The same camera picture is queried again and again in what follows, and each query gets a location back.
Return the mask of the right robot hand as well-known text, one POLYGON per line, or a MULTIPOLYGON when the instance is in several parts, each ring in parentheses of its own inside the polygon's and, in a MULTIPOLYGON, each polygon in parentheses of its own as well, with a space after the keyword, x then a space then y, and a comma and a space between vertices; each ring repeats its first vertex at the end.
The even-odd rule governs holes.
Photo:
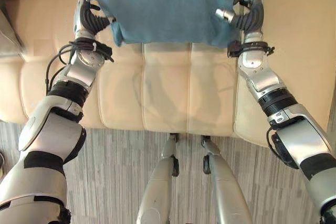
POLYGON ((233 0, 233 5, 239 4, 246 7, 248 12, 236 14, 226 9, 217 9, 215 15, 230 24, 232 27, 243 31, 245 35, 261 33, 264 22, 264 6, 262 0, 233 0))

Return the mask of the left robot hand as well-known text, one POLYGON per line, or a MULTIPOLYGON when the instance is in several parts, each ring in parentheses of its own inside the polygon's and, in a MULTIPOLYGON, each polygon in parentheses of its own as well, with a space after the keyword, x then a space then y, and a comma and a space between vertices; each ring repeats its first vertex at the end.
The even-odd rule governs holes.
POLYGON ((96 0, 77 1, 73 21, 75 39, 95 39, 97 33, 116 22, 116 18, 113 16, 105 17, 94 14, 92 10, 100 11, 101 7, 98 4, 91 3, 91 1, 96 0))

